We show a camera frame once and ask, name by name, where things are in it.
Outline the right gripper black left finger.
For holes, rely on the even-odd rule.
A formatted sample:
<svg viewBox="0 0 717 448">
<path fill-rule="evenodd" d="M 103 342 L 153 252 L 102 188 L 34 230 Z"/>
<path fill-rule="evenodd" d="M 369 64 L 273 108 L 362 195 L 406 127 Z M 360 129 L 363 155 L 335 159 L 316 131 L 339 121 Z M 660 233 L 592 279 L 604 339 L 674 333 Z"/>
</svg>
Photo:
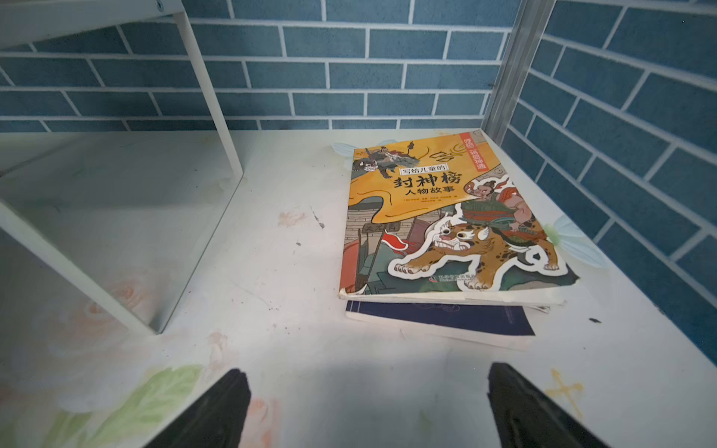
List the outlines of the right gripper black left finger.
<svg viewBox="0 0 717 448">
<path fill-rule="evenodd" d="M 146 447 L 237 448 L 250 400 L 246 374 L 239 369 L 227 371 Z"/>
</svg>

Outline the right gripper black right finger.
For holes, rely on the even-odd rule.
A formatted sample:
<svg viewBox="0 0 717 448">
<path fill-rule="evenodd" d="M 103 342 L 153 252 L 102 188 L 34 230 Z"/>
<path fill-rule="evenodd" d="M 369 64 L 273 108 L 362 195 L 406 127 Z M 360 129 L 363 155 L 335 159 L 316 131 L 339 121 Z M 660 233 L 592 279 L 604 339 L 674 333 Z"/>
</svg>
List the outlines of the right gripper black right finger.
<svg viewBox="0 0 717 448">
<path fill-rule="evenodd" d="M 493 363 L 488 382 L 503 447 L 607 447 L 510 364 Z"/>
</svg>

